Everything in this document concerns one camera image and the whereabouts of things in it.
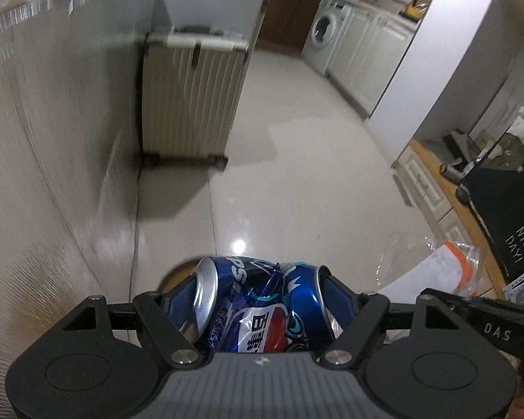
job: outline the washing machine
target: washing machine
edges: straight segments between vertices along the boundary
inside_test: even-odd
[[[320,75],[324,75],[336,55],[349,25],[353,6],[338,0],[322,0],[314,17],[301,56]]]

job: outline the wooden table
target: wooden table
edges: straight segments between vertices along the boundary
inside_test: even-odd
[[[451,183],[449,180],[445,179],[439,173],[439,166],[441,162],[427,148],[425,148],[417,140],[412,140],[409,143],[409,146],[415,151],[415,154],[419,156],[419,159],[421,159],[423,164],[425,164],[425,167],[435,182],[441,187],[443,193],[450,200],[450,203],[454,207],[454,211],[456,211],[458,218],[464,225],[468,235],[470,235],[474,245],[481,247],[481,249],[486,253],[487,256],[485,258],[485,269],[487,274],[489,274],[493,288],[495,288],[497,298],[504,299],[503,288],[507,285],[506,281],[504,281],[501,269],[499,268],[499,265],[497,264],[493,253],[491,252],[489,243],[487,242],[481,227],[475,220],[472,211],[468,207],[462,205],[456,198],[457,186]]]

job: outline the plastic bag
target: plastic bag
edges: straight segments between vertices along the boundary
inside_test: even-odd
[[[479,247],[394,233],[377,268],[377,287],[379,293],[401,303],[415,303],[425,288],[473,296],[482,274]]]

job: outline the washing machine door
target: washing machine door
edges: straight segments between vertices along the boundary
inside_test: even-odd
[[[311,27],[311,40],[314,47],[325,47],[336,35],[337,16],[332,11],[324,11],[316,16]]]

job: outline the white drawer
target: white drawer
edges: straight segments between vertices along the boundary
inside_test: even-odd
[[[408,174],[411,182],[417,187],[417,191],[423,197],[434,219],[439,222],[452,209],[450,201],[443,194],[440,186],[432,178],[413,149],[406,148],[398,162]]]
[[[439,228],[447,239],[473,246],[470,235],[468,235],[464,224],[462,224],[456,211],[453,209],[451,209],[445,217],[440,219]]]
[[[492,298],[492,299],[497,299],[497,293],[495,293],[495,289],[493,289],[493,283],[491,282],[489,274],[487,274],[487,271],[485,271],[485,267],[483,268],[483,273],[481,275],[481,278],[479,279],[479,282],[478,282],[477,287],[475,288],[475,291],[480,296],[485,295],[486,292],[493,291],[495,298]]]
[[[492,288],[488,292],[481,295],[482,298],[489,298],[489,299],[498,299],[497,293],[495,293],[495,288]]]

